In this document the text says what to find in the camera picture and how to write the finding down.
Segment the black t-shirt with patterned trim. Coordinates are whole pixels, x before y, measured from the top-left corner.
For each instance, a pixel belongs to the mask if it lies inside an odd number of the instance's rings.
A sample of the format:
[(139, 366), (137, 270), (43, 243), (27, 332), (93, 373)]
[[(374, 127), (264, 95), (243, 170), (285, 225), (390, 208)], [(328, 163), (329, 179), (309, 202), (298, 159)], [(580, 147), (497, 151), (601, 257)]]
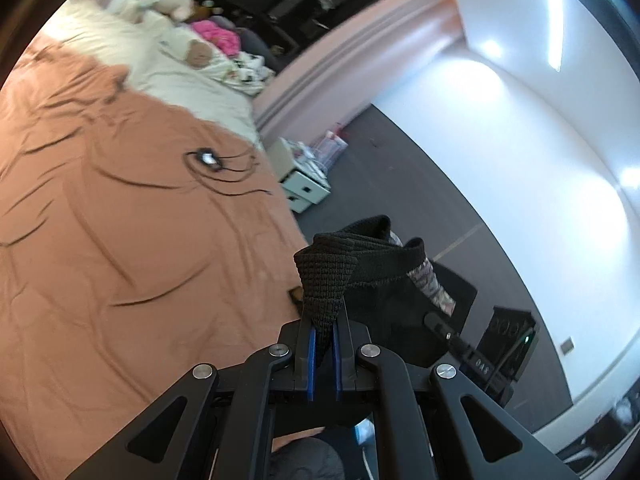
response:
[(367, 326), (374, 344), (405, 362), (430, 367), (445, 354), (472, 351), (461, 337), (477, 289), (430, 260), (424, 241), (392, 240), (390, 218), (362, 219), (320, 233), (294, 255), (301, 316), (329, 335), (338, 312)]

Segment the stack of folded clothes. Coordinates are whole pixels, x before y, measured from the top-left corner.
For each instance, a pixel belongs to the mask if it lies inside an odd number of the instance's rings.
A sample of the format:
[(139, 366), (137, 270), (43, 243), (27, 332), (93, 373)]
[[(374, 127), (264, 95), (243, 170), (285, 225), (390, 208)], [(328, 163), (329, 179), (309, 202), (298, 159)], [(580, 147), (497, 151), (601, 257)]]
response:
[(298, 314), (302, 314), (304, 310), (304, 291), (302, 286), (296, 286), (288, 291), (288, 298), (296, 307)]

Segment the white bedside drawer cabinet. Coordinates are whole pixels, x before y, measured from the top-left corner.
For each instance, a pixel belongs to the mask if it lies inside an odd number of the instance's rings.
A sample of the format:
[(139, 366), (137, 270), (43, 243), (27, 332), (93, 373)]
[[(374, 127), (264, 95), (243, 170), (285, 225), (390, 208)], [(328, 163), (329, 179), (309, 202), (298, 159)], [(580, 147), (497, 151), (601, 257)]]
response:
[(271, 144), (267, 155), (288, 206), (296, 214), (318, 205), (331, 194), (329, 180), (307, 145), (280, 138)]

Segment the brown fleece blanket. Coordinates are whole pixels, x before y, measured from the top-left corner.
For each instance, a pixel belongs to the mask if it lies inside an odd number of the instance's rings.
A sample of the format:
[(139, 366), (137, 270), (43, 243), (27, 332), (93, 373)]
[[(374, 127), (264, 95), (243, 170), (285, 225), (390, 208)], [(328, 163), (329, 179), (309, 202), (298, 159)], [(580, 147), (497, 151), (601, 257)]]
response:
[(1, 420), (62, 479), (191, 366), (226, 367), (296, 318), (305, 241), (262, 153), (222, 197), (181, 155), (246, 141), (37, 37), (1, 91)]

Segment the cream bear print bedding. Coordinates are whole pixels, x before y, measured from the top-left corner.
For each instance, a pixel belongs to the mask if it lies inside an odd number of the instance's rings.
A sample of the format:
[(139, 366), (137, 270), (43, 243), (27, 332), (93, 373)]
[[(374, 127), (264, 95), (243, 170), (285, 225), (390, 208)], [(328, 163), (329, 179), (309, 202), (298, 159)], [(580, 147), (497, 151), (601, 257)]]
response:
[(190, 25), (151, 9), (130, 18), (93, 0), (67, 0), (40, 32), (103, 64), (127, 66), (130, 88), (262, 144), (253, 100), (274, 71), (261, 55), (241, 51), (229, 58)]

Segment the pink plush toy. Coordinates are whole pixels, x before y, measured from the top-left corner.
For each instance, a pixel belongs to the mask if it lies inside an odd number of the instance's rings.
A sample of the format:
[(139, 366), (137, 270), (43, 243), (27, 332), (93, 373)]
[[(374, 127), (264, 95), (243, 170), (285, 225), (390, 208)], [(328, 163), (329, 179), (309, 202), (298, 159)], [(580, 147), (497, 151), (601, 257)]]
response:
[(204, 40), (213, 44), (228, 58), (235, 58), (241, 51), (241, 40), (236, 32), (223, 28), (212, 21), (192, 22), (190, 27)]

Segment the pink curtain right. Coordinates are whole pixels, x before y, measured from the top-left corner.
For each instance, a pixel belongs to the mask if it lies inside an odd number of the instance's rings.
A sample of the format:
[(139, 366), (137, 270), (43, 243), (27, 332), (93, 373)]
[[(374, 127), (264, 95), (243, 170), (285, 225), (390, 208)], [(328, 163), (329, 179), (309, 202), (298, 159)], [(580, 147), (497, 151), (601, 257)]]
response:
[(463, 37), (456, 0), (378, 0), (323, 36), (254, 99), (262, 144), (309, 143)]

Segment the beige plush toy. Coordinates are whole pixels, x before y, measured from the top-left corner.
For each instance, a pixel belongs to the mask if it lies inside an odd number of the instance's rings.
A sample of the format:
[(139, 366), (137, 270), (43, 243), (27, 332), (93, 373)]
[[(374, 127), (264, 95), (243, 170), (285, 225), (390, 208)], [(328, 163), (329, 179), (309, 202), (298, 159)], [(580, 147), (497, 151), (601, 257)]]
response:
[(154, 11), (182, 23), (193, 15), (194, 0), (126, 0), (119, 8), (118, 15), (137, 24), (142, 21), (146, 11)]

